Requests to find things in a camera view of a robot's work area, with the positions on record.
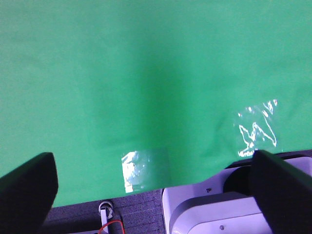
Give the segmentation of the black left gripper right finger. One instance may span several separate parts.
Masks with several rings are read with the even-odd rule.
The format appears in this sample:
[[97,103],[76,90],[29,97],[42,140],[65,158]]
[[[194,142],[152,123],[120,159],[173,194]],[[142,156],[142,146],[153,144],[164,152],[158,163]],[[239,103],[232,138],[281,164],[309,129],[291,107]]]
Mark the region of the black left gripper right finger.
[[312,232],[312,177],[264,150],[251,163],[251,191],[274,234]]

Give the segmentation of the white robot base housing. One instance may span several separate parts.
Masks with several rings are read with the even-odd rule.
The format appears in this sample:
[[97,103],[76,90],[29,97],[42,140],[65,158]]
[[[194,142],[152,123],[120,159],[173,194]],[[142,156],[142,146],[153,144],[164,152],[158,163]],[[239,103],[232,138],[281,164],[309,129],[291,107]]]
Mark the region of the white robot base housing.
[[[274,155],[312,176],[310,156]],[[273,234],[251,191],[251,163],[241,160],[203,182],[164,189],[166,232]]]

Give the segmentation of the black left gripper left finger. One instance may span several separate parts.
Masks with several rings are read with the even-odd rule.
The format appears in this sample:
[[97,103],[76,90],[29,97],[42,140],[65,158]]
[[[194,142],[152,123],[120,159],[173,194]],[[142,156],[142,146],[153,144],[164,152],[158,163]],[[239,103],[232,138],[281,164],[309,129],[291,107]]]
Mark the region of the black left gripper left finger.
[[0,178],[0,232],[36,234],[58,192],[52,153],[41,153]]

